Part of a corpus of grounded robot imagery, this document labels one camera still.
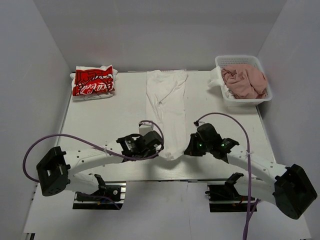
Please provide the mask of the white t-shirt black graphic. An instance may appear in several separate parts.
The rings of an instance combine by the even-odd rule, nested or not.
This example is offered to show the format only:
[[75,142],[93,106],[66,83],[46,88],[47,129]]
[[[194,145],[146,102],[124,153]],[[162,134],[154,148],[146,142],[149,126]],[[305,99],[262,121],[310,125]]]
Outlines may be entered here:
[[146,73],[146,119],[162,130],[164,150],[159,156],[167,161],[178,159],[187,147],[184,101],[187,78],[184,69]]

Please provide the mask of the pink t-shirt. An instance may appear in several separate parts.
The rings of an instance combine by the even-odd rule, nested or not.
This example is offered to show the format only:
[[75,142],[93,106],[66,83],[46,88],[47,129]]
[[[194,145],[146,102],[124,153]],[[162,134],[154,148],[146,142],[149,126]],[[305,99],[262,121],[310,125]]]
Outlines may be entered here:
[[227,65],[222,68],[221,75],[235,99],[264,99],[267,96],[268,79],[253,65]]

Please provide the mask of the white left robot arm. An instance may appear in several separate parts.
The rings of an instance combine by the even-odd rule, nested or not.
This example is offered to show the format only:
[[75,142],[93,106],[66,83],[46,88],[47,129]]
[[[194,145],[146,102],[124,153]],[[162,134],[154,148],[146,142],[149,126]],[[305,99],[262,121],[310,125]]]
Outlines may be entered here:
[[152,159],[163,145],[162,136],[151,130],[87,149],[63,151],[60,146],[53,147],[36,166],[42,195],[51,197],[65,190],[91,195],[104,187],[103,180],[97,174],[85,174],[86,170]]

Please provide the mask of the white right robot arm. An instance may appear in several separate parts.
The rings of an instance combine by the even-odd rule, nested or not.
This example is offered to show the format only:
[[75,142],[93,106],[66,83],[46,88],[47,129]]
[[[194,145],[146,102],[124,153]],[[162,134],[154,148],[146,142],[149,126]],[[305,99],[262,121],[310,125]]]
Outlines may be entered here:
[[269,202],[287,217],[297,220],[318,194],[305,170],[297,165],[285,166],[249,153],[236,140],[222,138],[210,123],[200,125],[190,135],[184,151],[186,156],[202,157],[211,154],[227,164],[246,170],[254,178],[240,172],[233,173],[214,193],[213,186],[206,192],[214,201],[236,200],[241,196]]

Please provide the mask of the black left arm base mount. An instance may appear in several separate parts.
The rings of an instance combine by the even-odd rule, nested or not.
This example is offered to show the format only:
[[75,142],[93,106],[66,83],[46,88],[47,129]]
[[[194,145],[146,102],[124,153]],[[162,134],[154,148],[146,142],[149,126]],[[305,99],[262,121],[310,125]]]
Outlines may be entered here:
[[118,211],[125,200],[126,185],[125,182],[106,182],[105,189],[98,190],[90,196],[77,192],[72,209]]

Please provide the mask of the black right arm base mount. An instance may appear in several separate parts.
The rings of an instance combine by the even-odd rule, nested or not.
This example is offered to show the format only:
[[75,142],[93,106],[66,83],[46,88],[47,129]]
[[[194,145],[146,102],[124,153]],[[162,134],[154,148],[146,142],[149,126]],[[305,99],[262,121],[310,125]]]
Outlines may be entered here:
[[241,195],[235,186],[243,180],[243,173],[233,173],[227,180],[214,181],[207,186],[205,195],[209,200],[211,213],[244,213],[247,211],[248,196]]

